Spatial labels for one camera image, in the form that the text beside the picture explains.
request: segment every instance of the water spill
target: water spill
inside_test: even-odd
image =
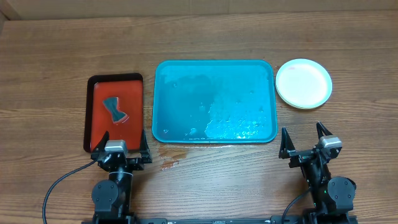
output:
[[[177,165],[177,164],[180,164],[180,161],[165,161],[161,166],[162,171],[171,169],[171,168],[175,167],[175,165]]]
[[[190,135],[194,135],[198,130],[196,128],[191,128]]]
[[[207,149],[222,149],[222,148],[226,148],[226,147],[236,147],[236,145],[211,145],[211,146],[183,146],[184,148],[187,149],[198,149],[199,151],[206,151]]]
[[[160,168],[165,171],[180,164],[182,159],[187,158],[187,151],[172,151],[173,149],[166,149],[164,146],[159,147],[159,156],[163,159],[163,164]]]

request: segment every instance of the wood grain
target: wood grain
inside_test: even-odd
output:
[[[4,25],[4,22],[6,22],[7,20],[8,19],[0,11],[0,34],[1,34],[1,31],[2,31],[2,27]]]
[[[0,0],[10,19],[396,10],[398,0]]]
[[[53,181],[89,162],[83,151],[86,82],[92,75],[144,76],[144,124],[154,163],[134,174],[132,209],[142,218],[242,218],[282,214],[306,188],[300,169],[269,144],[162,144],[151,134],[154,73],[168,59],[256,58],[276,72],[293,58],[324,65],[329,101],[298,110],[277,96],[279,127],[298,149],[316,143],[315,123],[344,142],[332,175],[357,185],[360,223],[398,220],[398,12],[306,12],[224,16],[7,21],[0,36],[0,223],[42,223]],[[89,167],[61,182],[49,223],[93,214]],[[306,198],[291,209],[311,207]]]

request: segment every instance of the black cable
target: black cable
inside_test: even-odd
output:
[[[297,198],[295,198],[285,209],[284,214],[282,215],[282,219],[280,221],[280,224],[284,224],[285,222],[285,217],[287,212],[289,211],[289,209],[291,208],[291,206],[294,205],[294,203],[296,203],[298,200],[300,200],[301,198],[304,198],[304,196],[306,196],[310,191],[312,190],[312,188],[308,188],[308,190],[306,190],[304,193],[302,193],[301,195],[299,195]]]
[[[51,187],[49,188],[49,191],[47,192],[47,195],[45,195],[44,202],[43,202],[42,215],[43,215],[43,223],[44,223],[44,224],[47,224],[47,219],[46,219],[46,217],[45,217],[45,206],[47,205],[47,200],[49,199],[50,193],[51,193],[51,191],[54,189],[54,187],[55,187],[59,182],[61,182],[61,180],[67,178],[68,176],[70,176],[70,175],[72,175],[72,174],[74,174],[74,173],[76,173],[76,172],[81,171],[82,169],[85,169],[85,168],[87,168],[87,167],[93,165],[96,161],[97,161],[97,160],[95,159],[95,160],[93,160],[92,162],[90,162],[89,164],[86,164],[86,165],[82,166],[81,168],[77,168],[77,169],[75,169],[74,171],[71,171],[71,172],[69,172],[69,173],[63,175],[61,178],[59,178],[57,181],[55,181],[54,184],[51,185]]]

